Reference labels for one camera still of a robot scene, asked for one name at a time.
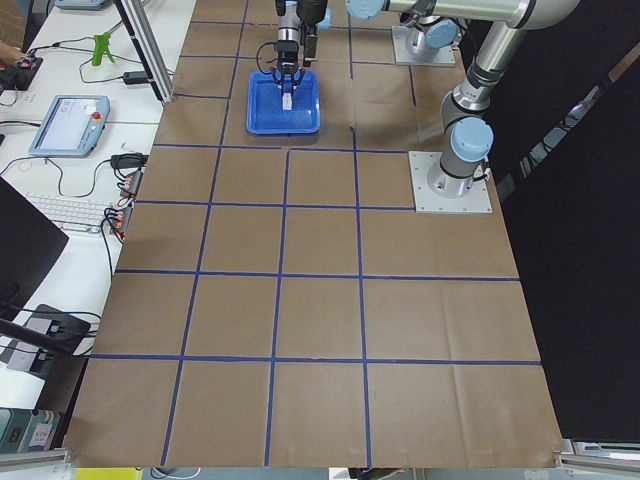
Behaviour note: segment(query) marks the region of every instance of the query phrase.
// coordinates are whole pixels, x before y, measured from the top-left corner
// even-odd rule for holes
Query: green clamp
[[[94,67],[99,67],[102,64],[102,57],[104,54],[107,54],[111,63],[116,63],[113,55],[111,55],[111,51],[109,50],[109,39],[111,38],[111,34],[109,32],[104,32],[102,35],[94,35],[93,41],[96,43],[96,46],[93,48],[93,59],[91,60],[91,65]]]

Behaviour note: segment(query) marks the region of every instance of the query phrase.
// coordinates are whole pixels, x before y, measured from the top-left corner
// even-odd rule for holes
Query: black monitor
[[[0,226],[0,317],[13,320],[56,263],[69,238],[1,178]]]
[[[0,178],[0,335],[49,353],[72,354],[90,324],[51,307],[37,307],[32,317],[51,327],[36,332],[12,322],[56,263],[68,237]]]

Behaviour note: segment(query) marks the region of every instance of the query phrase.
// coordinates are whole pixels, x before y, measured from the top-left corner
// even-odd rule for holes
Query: black curtain
[[[490,24],[472,22],[461,50],[465,66]],[[563,22],[531,31],[491,97],[485,115],[496,142],[490,154],[497,181],[640,42],[638,0],[582,0]]]
[[[640,60],[503,205],[565,437],[640,441]]]

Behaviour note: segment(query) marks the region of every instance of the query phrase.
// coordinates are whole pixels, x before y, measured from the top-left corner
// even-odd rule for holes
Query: white keyboard
[[[40,210],[58,228],[69,233],[99,234],[104,219],[104,209],[111,203],[96,202],[84,198],[65,198],[27,193],[33,206]]]

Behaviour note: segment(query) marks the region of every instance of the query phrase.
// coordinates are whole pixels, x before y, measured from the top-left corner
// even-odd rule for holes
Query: metal mounting plate
[[[395,26],[391,29],[393,51],[396,54],[397,65],[427,65],[434,67],[453,67],[456,57],[451,47],[424,48],[420,53],[412,52],[408,45],[413,34],[412,28]]]
[[[434,163],[440,161],[441,152],[409,152],[413,199],[418,213],[493,213],[486,182],[475,182],[467,195],[457,200],[443,198],[427,184],[427,172]],[[478,167],[476,176],[482,175]]]

